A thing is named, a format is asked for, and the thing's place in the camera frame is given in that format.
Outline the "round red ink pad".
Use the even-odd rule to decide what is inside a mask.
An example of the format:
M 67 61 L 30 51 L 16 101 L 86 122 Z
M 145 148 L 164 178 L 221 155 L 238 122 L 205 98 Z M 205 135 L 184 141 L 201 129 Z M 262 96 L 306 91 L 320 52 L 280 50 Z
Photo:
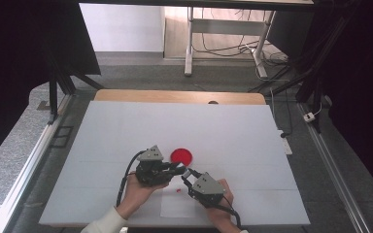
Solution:
M 181 162 L 185 166 L 189 166 L 192 162 L 192 159 L 192 153 L 189 150 L 183 148 L 175 149 L 170 155 L 170 160 L 172 162 Z

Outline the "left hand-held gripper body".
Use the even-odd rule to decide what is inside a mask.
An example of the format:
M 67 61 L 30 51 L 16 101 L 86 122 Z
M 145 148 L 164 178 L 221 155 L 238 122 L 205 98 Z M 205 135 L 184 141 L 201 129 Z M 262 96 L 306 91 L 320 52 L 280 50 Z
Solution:
M 163 161 L 164 157 L 158 146 L 143 151 L 137 160 L 136 177 L 140 183 L 146 186 L 156 186 L 169 183 L 173 174 L 169 171 L 171 164 Z

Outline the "black floor frame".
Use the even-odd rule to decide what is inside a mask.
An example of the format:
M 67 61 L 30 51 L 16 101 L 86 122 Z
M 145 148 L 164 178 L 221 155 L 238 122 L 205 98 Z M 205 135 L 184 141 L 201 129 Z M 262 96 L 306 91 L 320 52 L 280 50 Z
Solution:
M 56 149 L 63 149 L 68 145 L 72 136 L 73 126 L 58 127 L 51 142 L 51 147 Z

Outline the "aluminium floor rail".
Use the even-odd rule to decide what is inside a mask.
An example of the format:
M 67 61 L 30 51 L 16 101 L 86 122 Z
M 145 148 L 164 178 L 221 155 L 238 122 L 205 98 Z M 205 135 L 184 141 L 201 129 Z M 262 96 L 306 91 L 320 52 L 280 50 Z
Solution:
M 3 233 L 7 228 L 14 212 L 17 208 L 17 204 L 21 199 L 21 196 L 25 189 L 27 188 L 29 182 L 32 179 L 39 163 L 41 162 L 45 151 L 49 147 L 51 138 L 56 132 L 64 113 L 72 99 L 71 94 L 66 94 L 57 108 L 58 117 L 53 123 L 48 123 L 43 130 L 40 138 L 38 139 L 35 147 L 29 154 L 24 166 L 20 170 L 17 179 L 15 180 L 13 186 L 11 187 L 8 195 L 6 196 L 3 203 L 0 205 L 0 233 Z
M 324 167 L 324 176 L 331 181 L 329 189 L 332 193 L 332 201 L 318 203 L 315 216 L 323 216 L 322 222 L 326 220 L 325 226 L 328 227 L 329 232 L 351 229 L 355 233 L 371 233 L 369 224 L 322 135 L 317 132 L 311 122 L 306 122 L 304 119 L 301 121 L 307 127 L 317 149 Z

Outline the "white desk frame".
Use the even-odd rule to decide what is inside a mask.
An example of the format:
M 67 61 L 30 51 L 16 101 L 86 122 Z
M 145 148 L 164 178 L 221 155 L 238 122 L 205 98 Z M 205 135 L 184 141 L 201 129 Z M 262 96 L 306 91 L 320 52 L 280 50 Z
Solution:
M 267 78 L 267 73 L 262 64 L 261 53 L 268 35 L 274 11 L 270 11 L 264 21 L 243 21 L 226 19 L 208 19 L 195 18 L 194 9 L 187 8 L 187 45 L 186 45 L 186 63 L 185 75 L 189 77 L 192 74 L 192 35 L 194 33 L 203 34 L 224 34 L 224 35 L 242 35 L 258 36 L 259 41 L 255 49 L 250 49 L 250 53 L 255 63 L 255 70 L 262 79 Z

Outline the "white paper sheet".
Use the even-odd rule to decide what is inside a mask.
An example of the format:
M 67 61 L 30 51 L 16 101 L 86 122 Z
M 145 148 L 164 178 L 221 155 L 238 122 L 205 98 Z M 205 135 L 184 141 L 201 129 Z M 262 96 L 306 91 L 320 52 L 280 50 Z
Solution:
M 203 206 L 188 195 L 187 186 L 180 177 L 173 178 L 163 188 L 160 210 L 162 217 L 193 218 L 203 212 Z

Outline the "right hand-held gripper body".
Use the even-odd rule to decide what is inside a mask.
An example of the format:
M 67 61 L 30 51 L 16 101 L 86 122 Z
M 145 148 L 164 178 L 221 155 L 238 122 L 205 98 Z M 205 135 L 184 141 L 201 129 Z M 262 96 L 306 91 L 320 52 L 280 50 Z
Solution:
M 192 189 L 193 191 L 189 192 L 188 195 L 205 208 L 215 207 L 225 194 L 223 186 L 208 173 L 202 173 L 200 178 L 195 178 Z

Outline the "black curtain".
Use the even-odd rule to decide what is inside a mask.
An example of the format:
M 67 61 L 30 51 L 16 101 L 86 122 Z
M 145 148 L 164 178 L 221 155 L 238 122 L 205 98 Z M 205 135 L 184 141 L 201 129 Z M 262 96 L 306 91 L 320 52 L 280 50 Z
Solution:
M 33 88 L 68 68 L 100 68 L 80 4 L 69 0 L 0 0 L 0 146 L 28 106 Z
M 323 65 L 329 117 L 373 177 L 373 0 L 361 0 Z

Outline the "person's right hand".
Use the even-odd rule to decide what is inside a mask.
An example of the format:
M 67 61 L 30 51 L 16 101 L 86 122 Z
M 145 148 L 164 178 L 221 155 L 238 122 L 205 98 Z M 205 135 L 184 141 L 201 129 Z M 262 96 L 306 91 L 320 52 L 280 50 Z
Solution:
M 225 189 L 224 199 L 220 201 L 220 205 L 228 207 L 230 204 L 233 203 L 233 199 L 234 199 L 233 193 L 231 192 L 226 179 L 219 180 L 219 183 Z M 219 231 L 220 231 L 221 226 L 232 225 L 232 224 L 235 225 L 235 223 L 231 220 L 231 214 L 225 211 L 222 211 L 216 208 L 208 208 L 206 210 L 206 214 L 207 214 L 208 219 L 213 223 L 213 225 Z

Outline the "large white board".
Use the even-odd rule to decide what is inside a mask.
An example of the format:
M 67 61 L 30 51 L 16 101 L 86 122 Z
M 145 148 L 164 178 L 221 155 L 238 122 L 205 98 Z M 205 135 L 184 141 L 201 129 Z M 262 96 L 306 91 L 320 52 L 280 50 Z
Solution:
M 102 217 L 132 157 L 152 146 L 165 157 L 189 150 L 191 168 L 226 179 L 246 226 L 309 221 L 268 106 L 93 101 L 41 223 L 85 226 Z

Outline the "person's left hand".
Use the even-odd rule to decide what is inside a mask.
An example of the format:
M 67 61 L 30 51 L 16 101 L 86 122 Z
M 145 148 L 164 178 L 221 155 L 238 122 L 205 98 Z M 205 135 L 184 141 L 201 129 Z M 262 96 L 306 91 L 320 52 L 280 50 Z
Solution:
M 138 181 L 134 174 L 130 174 L 127 177 L 125 195 L 120 204 L 127 210 L 134 213 L 147 202 L 147 200 L 156 190 L 160 190 L 167 185 L 168 183 L 154 186 L 143 185 Z

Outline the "white power strip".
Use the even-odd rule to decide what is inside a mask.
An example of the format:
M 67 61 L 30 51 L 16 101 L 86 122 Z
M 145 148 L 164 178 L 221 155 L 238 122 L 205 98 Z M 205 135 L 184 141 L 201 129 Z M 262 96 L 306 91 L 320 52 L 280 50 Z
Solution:
M 290 148 L 290 145 L 288 143 L 288 133 L 284 132 L 283 130 L 278 130 L 279 136 L 281 137 L 283 141 L 283 147 L 286 155 L 293 155 L 292 149 Z

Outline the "black metal stand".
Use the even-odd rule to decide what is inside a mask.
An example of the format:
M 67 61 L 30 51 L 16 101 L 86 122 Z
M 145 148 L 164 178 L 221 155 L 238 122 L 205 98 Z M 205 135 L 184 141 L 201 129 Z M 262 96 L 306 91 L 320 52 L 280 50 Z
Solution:
M 319 113 L 322 66 L 360 2 L 361 0 L 313 0 L 312 6 L 278 9 L 274 16 L 280 18 L 280 15 L 286 15 L 280 21 L 283 31 L 296 34 L 297 38 L 299 33 L 304 33 L 306 38 L 304 44 L 307 48 L 300 55 L 284 62 L 285 67 L 282 70 L 264 83 L 250 89 L 250 92 L 261 91 L 288 72 L 290 67 L 296 68 L 298 74 L 295 78 L 273 89 L 271 93 L 267 93 L 267 96 L 271 97 L 301 83 L 295 95 L 296 101 L 306 102 L 311 95 L 314 95 L 313 110 Z
M 55 59 L 54 55 L 50 50 L 46 51 L 46 59 L 50 65 L 49 73 L 49 85 L 50 85 L 50 119 L 49 124 L 54 124 L 58 119 L 58 104 L 57 104 L 57 87 L 60 86 L 61 90 L 66 95 L 74 94 L 76 91 L 75 85 L 72 82 L 71 77 L 75 76 L 79 80 L 87 83 L 91 87 L 100 90 L 104 89 L 104 86 L 87 75 L 79 72 L 71 65 L 61 66 L 60 63 Z

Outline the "wooden table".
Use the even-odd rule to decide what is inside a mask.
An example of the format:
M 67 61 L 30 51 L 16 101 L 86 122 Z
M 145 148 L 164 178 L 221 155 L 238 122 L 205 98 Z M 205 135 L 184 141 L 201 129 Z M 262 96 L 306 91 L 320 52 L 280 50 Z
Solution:
M 191 104 L 208 104 L 217 102 L 218 104 L 224 105 L 266 104 L 264 96 L 259 93 L 135 89 L 101 89 L 96 92 L 94 100 Z

